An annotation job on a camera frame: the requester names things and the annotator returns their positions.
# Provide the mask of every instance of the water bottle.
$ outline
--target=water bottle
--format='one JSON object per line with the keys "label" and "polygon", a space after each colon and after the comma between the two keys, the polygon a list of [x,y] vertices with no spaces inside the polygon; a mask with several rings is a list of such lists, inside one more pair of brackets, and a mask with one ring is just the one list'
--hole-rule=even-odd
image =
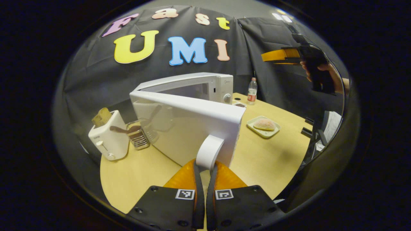
{"label": "water bottle", "polygon": [[251,79],[250,85],[248,85],[247,103],[249,105],[254,105],[256,98],[257,98],[257,79],[253,77]]}

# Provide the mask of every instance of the yellow letter u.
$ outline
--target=yellow letter u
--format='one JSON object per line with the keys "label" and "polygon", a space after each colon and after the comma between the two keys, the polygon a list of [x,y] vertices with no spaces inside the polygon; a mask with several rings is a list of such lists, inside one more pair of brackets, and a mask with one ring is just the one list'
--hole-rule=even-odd
{"label": "yellow letter u", "polygon": [[130,45],[131,40],[136,35],[126,35],[114,40],[114,59],[119,63],[131,63],[147,58],[154,51],[155,35],[158,33],[158,30],[149,30],[141,33],[141,36],[145,37],[144,47],[141,51],[135,53],[130,52]]}

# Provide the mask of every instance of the microwave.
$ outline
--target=microwave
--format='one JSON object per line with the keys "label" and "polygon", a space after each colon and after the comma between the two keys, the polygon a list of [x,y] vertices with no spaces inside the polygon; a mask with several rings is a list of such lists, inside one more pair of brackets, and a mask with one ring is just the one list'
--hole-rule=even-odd
{"label": "microwave", "polygon": [[131,97],[135,91],[157,92],[232,104],[233,76],[208,72],[183,74],[141,83],[130,93]]}

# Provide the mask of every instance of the blue letter m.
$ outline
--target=blue letter m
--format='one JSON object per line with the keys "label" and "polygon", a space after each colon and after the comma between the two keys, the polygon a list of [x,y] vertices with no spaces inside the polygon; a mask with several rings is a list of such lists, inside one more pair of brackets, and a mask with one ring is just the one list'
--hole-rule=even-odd
{"label": "blue letter m", "polygon": [[205,39],[195,38],[190,46],[188,46],[182,37],[170,37],[169,41],[171,43],[173,53],[173,57],[170,60],[171,66],[180,65],[183,63],[180,53],[187,63],[191,62],[193,54],[195,54],[193,59],[194,63],[207,62],[206,53],[204,51],[204,44],[206,43]]}

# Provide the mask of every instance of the person's arm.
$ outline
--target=person's arm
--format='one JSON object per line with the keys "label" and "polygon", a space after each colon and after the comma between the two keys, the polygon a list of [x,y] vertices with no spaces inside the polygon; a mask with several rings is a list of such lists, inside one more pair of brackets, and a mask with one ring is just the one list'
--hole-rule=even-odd
{"label": "person's arm", "polygon": [[[305,73],[307,74],[307,79],[312,82],[312,79],[310,77],[309,72],[307,71],[307,66],[305,65],[305,62],[300,62],[302,68],[305,70]],[[334,89],[335,92],[343,94],[343,88],[342,84],[344,84],[344,88],[346,91],[346,94],[350,91],[350,82],[348,79],[342,78],[342,83],[341,83],[341,77],[339,76],[338,72],[334,69],[334,67],[331,64],[321,64],[318,67],[318,70],[320,71],[328,71],[331,75],[332,81],[334,82]]]}

